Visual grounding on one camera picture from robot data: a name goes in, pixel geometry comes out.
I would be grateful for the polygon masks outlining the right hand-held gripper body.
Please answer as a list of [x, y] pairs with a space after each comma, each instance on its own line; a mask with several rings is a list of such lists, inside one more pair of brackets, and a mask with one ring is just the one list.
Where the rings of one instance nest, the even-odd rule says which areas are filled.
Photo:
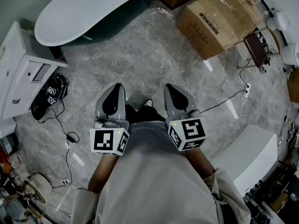
[[178, 151], [199, 148], [207, 138], [206, 121], [199, 110], [192, 110], [166, 119], [168, 135]]

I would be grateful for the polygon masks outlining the person's left forearm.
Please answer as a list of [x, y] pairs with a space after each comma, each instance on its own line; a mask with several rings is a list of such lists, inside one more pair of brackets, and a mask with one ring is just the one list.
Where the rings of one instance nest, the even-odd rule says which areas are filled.
[[88, 191], [96, 194], [100, 193], [105, 184], [107, 183], [112, 170], [117, 162], [117, 155], [104, 155], [102, 156], [98, 166], [96, 167], [89, 183]]

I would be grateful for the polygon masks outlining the white bathtub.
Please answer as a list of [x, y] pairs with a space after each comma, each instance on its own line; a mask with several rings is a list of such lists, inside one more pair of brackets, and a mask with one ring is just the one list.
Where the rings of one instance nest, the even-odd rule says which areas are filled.
[[48, 47], [77, 39], [129, 0], [52, 0], [35, 24], [35, 38]]

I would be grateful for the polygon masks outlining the person's black trousers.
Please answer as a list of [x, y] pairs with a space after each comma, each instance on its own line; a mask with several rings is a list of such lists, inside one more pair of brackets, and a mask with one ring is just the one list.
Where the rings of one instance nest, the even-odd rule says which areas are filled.
[[150, 121], [165, 122], [165, 118], [151, 106], [142, 106], [136, 111], [131, 105], [126, 105], [126, 119], [130, 124]]

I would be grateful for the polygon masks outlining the black power adapter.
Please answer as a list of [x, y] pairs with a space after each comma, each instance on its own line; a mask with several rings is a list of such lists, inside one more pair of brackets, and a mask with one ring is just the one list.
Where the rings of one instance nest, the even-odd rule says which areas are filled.
[[75, 132], [68, 132], [66, 134], [66, 139], [67, 142], [71, 142], [71, 143], [79, 143], [80, 141], [79, 136]]

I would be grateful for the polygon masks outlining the white rectangular plinth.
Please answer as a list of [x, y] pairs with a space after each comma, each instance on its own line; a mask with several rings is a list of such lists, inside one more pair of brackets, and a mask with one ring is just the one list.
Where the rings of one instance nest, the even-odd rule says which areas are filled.
[[245, 196], [268, 173], [277, 156], [276, 134], [248, 125], [211, 164], [225, 170], [241, 196]]

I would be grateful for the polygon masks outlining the black equipment bundle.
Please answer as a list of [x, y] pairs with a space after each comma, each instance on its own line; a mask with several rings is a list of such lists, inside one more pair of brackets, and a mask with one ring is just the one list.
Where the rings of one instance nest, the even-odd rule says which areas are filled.
[[52, 74], [31, 104], [31, 113], [33, 117], [36, 120], [41, 120], [57, 101], [60, 101], [63, 104], [64, 111], [63, 99], [67, 95], [68, 86], [69, 81], [63, 74]]

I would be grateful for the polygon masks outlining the person's grey shirt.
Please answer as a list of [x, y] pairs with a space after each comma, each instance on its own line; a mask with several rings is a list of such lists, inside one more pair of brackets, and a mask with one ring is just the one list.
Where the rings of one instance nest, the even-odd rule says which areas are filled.
[[214, 168], [202, 179], [167, 129], [161, 121], [133, 124], [100, 193], [76, 191], [71, 224], [250, 224], [227, 173]]

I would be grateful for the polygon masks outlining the beige round spool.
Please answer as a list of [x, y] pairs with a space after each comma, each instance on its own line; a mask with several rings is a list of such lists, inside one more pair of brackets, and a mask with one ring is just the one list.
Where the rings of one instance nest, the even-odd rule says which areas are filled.
[[47, 201], [52, 191], [52, 183], [50, 183], [43, 175], [34, 170], [25, 180], [26, 190], [37, 198], [42, 204]]

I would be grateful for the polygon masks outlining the large taped cardboard box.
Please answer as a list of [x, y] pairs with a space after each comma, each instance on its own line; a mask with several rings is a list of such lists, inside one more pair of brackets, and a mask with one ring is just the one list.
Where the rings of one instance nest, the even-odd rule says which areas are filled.
[[262, 19], [248, 0], [196, 0], [184, 9], [177, 28], [206, 60], [243, 40]]

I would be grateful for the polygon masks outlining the clear plastic bottle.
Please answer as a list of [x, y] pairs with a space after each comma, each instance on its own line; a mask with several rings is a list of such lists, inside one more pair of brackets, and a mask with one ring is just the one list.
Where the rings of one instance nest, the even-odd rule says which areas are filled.
[[169, 19], [172, 19], [174, 17], [174, 15], [172, 13], [170, 13], [169, 11], [167, 11], [164, 8], [161, 8], [161, 7], [158, 8], [158, 12], [163, 14], [164, 16], [166, 16]]

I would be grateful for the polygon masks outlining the white cabinet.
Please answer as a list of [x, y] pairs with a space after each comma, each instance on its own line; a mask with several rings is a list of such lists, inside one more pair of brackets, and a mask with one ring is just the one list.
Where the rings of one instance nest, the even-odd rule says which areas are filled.
[[29, 112], [51, 74], [66, 66], [14, 21], [0, 46], [0, 120]]

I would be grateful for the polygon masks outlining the small cardboard box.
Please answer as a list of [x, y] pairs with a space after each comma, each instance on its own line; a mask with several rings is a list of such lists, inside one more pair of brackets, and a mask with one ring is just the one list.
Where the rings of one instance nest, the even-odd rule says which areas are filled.
[[295, 68], [287, 81], [291, 102], [299, 103], [299, 68]]

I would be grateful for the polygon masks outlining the white toilet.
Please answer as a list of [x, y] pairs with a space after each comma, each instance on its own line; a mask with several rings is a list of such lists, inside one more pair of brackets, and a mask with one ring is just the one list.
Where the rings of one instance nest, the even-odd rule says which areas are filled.
[[271, 30], [286, 31], [292, 23], [286, 11], [279, 11], [274, 17], [269, 18], [266, 24]]
[[284, 64], [299, 67], [299, 43], [285, 46], [282, 49], [281, 57]]

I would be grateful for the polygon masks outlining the pile of mixed clutter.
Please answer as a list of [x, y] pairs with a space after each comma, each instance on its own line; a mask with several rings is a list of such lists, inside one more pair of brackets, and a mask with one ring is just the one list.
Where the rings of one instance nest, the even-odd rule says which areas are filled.
[[32, 206], [33, 201], [39, 199], [37, 190], [16, 173], [21, 167], [22, 156], [11, 145], [10, 140], [0, 138], [0, 209], [5, 213], [1, 223], [43, 224], [43, 213]]

